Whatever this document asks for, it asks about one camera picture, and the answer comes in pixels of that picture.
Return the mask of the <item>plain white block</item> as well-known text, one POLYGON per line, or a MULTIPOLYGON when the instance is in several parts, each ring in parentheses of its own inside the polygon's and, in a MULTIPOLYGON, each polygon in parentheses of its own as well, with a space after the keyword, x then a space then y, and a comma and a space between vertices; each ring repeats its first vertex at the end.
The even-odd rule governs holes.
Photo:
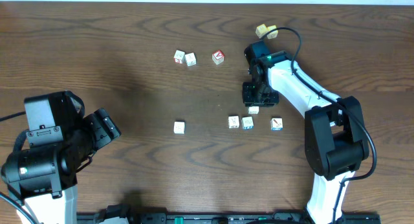
POLYGON ((248 114, 249 115, 256 115, 259 113, 259 107, 258 106, 250 106, 248 108, 248 114))

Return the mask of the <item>white block teal side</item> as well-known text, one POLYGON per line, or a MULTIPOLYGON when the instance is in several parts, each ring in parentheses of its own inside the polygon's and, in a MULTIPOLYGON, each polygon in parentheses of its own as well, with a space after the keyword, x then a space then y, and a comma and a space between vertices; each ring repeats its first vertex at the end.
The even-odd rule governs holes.
POLYGON ((176 121, 174 122, 173 132, 174 134, 185 134, 186 124, 185 122, 176 121))

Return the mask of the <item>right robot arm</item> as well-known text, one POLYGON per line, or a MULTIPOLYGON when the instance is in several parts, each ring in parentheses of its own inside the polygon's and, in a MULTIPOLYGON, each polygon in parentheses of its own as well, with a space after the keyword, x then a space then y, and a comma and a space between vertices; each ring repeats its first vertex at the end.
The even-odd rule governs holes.
POLYGON ((312 194, 303 212, 279 213, 279 222, 380 223, 376 214, 344 214, 349 181, 369 156, 359 101, 341 98, 307 76, 285 52, 269 51, 260 40, 244 54, 251 82, 243 84, 247 107, 272 107, 283 95, 305 120, 305 155, 314 172, 312 194))

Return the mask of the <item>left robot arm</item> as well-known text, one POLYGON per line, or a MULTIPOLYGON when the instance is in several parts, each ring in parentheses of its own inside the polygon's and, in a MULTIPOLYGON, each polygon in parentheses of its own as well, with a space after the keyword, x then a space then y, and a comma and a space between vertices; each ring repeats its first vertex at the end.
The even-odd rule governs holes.
POLYGON ((121 135, 103 108, 68 126, 27 132, 30 147, 13 151, 1 169, 23 223, 76 223, 76 174, 121 135))

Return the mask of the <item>white block blue pencil picture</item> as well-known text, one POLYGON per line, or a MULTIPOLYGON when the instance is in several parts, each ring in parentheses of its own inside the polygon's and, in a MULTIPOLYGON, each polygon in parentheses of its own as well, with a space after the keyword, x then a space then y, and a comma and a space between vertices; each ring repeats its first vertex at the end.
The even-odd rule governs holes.
POLYGON ((270 123, 271 123, 271 130, 272 131, 281 131, 283 129, 283 119, 282 118, 272 118, 270 123))

